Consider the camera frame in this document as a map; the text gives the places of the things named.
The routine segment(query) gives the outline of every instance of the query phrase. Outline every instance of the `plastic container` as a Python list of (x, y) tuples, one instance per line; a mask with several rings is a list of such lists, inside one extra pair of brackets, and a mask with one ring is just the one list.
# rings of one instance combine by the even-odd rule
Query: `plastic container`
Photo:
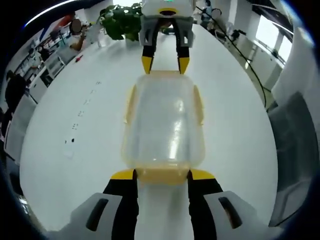
[(141, 180), (177, 184), (205, 157), (198, 88), (177, 71), (152, 71), (133, 87), (122, 157)]
[(108, 47), (112, 42), (111, 37), (109, 37), (109, 35), (107, 35), (107, 33), (106, 33), (104, 28), (99, 30), (96, 38), (97, 38), (97, 42), (98, 42), (99, 48)]

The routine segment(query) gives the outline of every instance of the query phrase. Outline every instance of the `potted plant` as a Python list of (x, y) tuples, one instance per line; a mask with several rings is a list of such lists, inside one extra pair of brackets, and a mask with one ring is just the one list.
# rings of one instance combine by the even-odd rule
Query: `potted plant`
[(132, 6), (110, 5), (100, 11), (100, 24), (113, 40), (139, 41), (141, 3)]

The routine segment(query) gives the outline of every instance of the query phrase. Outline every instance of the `floor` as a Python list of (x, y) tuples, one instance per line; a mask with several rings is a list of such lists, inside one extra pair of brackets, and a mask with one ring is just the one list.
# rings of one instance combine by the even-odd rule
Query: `floor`
[(244, 58), (239, 54), (239, 52), (234, 47), (231, 47), (229, 50), (232, 53), (232, 55), (234, 56), (234, 58), (243, 67), (245, 72), (248, 74), (249, 78), (252, 80), (252, 83), (255, 86), (255, 89), (258, 91), (262, 102), (264, 102), (264, 94), (265, 94), (265, 99), (266, 99), (265, 109), (268, 109), (269, 106), (275, 101), (271, 92), (267, 89), (264, 89), (264, 94), (263, 94), (263, 90), (262, 90), (262, 88), (259, 84), (259, 81), (258, 81), (257, 77), (255, 76), (254, 72), (251, 70), (251, 68), (249, 66), (247, 66), (247, 68), (246, 68), (246, 61), (244, 60)]
[(39, 220), (37, 219), (36, 215), (32, 211), (31, 207), (28, 205), (27, 200), (25, 199), (24, 196), (19, 195), (17, 197), (18, 201), (21, 204), (21, 207), (23, 208), (25, 214), (28, 216), (29, 220), (33, 223), (33, 226), (40, 232), (45, 233), (46, 230), (44, 227), (41, 225)]

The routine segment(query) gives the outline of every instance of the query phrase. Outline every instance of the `person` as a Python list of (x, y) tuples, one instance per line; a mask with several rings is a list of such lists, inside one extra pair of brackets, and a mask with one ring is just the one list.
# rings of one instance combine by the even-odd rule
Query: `person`
[(65, 17), (63, 17), (59, 22), (58, 24), (53, 28), (53, 31), (58, 31), (61, 27), (64, 27), (66, 26), (68, 23), (71, 23), (73, 20), (75, 19), (79, 19), (81, 21), (81, 24), (82, 25), (86, 25), (86, 21), (84, 20), (81, 20), (77, 14), (75, 12), (69, 14), (69, 15), (66, 15)]
[(212, 6), (210, 0), (205, 1), (205, 8), (202, 10), (201, 14), (201, 26), (203, 26), (205, 29), (207, 29), (208, 23), (211, 21), (211, 14), (212, 14)]
[(69, 46), (77, 53), (88, 46), (85, 34), (85, 27), (79, 19), (74, 19), (69, 25), (71, 37), (69, 38)]
[(31, 68), (32, 69), (38, 68), (43, 61), (41, 58), (41, 54), (39, 52), (35, 51), (33, 48), (31, 48), (29, 50), (29, 56), (31, 58), (31, 60), (29, 62), (31, 64)]
[(48, 49), (45, 49), (43, 46), (38, 47), (38, 52), (40, 53), (41, 58), (44, 62), (50, 57)]
[(20, 102), (20, 99), (25, 94), (26, 87), (30, 84), (30, 81), (26, 81), (19, 74), (14, 74), (9, 70), (6, 74), (7, 86), (5, 89), (5, 101), (8, 108), (14, 112)]
[(224, 22), (221, 12), (219, 10), (216, 11), (218, 15), (216, 14), (213, 19), (207, 24), (207, 30), (214, 35), (215, 37), (224, 39), (225, 38), (225, 33), (227, 33), (227, 26), (226, 23)]

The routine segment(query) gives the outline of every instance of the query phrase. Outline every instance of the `wall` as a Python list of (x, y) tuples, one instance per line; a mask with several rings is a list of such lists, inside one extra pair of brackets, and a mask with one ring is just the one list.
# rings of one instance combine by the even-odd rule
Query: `wall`
[(275, 50), (279, 51), (283, 39), (284, 39), (284, 35), (281, 32), (279, 32), (279, 35), (278, 35), (276, 42), (275, 42), (275, 45), (274, 45)]
[(45, 31), (45, 34), (43, 35), (43, 38), (41, 39), (42, 41), (45, 40), (47, 37), (49, 37), (49, 35), (50, 35), (50, 33), (52, 32), (52, 30), (57, 26), (57, 24), (58, 24), (62, 19), (63, 19), (63, 17), (60, 18), (60, 19), (58, 19), (58, 20), (56, 20), (56, 21), (54, 21), (53, 23), (51, 23), (51, 24), (49, 25), (49, 28)]
[(138, 2), (141, 2), (141, 1), (142, 0), (113, 0), (113, 4), (114, 5), (130, 7), (130, 6), (132, 6), (132, 4), (135, 4), (135, 3), (138, 3)]
[(229, 21), (229, 12), (232, 0), (212, 0), (212, 7), (220, 9), (222, 12), (221, 18), (227, 23)]
[(113, 4), (113, 0), (105, 0), (84, 10), (88, 23), (95, 23), (100, 15), (100, 11)]
[(235, 24), (238, 0), (231, 0), (228, 22)]
[(248, 32), (251, 19), (252, 6), (246, 0), (237, 0), (236, 15), (234, 19), (234, 29)]
[(247, 38), (250, 39), (251, 41), (256, 40), (256, 34), (257, 34), (259, 22), (260, 22), (260, 15), (255, 13), (254, 11), (251, 11), (248, 31), (246, 33)]
[(78, 16), (82, 22), (88, 22), (85, 9), (79, 9), (75, 11), (76, 16)]

